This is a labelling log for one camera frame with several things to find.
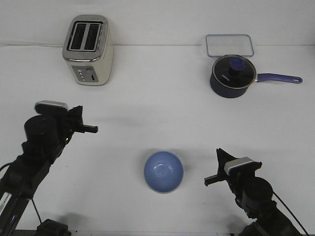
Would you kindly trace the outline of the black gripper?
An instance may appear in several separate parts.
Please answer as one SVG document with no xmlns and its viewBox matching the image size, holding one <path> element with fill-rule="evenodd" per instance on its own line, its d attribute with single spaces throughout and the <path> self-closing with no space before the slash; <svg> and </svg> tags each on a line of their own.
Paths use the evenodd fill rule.
<svg viewBox="0 0 315 236">
<path fill-rule="evenodd" d="M 62 142 L 69 142 L 75 132 L 97 133 L 98 127 L 83 123 L 83 106 L 77 106 L 69 111 L 55 116 L 57 120 L 58 136 Z"/>
<path fill-rule="evenodd" d="M 229 175 L 224 169 L 225 164 L 230 161 L 234 161 L 237 158 L 233 157 L 221 148 L 216 149 L 217 160 L 218 160 L 218 172 L 216 175 L 204 178 L 204 184 L 206 186 L 220 182 L 226 181 L 233 194 L 240 194 L 245 181 L 249 178 L 255 177 L 255 171 L 260 169 L 262 163 L 249 163 L 239 167 L 235 167 L 231 170 Z"/>
</svg>

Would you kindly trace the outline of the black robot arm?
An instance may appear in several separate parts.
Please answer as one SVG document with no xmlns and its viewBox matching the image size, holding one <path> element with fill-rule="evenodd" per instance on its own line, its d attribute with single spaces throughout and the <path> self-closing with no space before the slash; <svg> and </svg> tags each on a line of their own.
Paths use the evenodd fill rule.
<svg viewBox="0 0 315 236">
<path fill-rule="evenodd" d="M 274 192 L 271 184 L 255 175 L 255 171 L 262 167 L 249 157 L 236 158 L 222 148 L 216 149 L 218 160 L 217 174 L 204 178 L 205 186 L 226 181 L 235 196 L 236 205 L 241 208 L 249 219 L 255 221 L 244 227 L 240 236 L 300 236 L 288 217 L 278 208 L 272 199 L 274 196 L 283 204 L 297 224 L 308 235 L 306 229 L 299 222 L 283 200 Z"/>
<path fill-rule="evenodd" d="M 40 101 L 35 110 L 38 114 L 24 124 L 27 140 L 22 143 L 23 153 L 7 164 L 0 180 L 2 236 L 13 234 L 29 201 L 72 135 L 98 132 L 98 127 L 83 124 L 82 106 L 68 109 L 64 103 Z"/>
</svg>

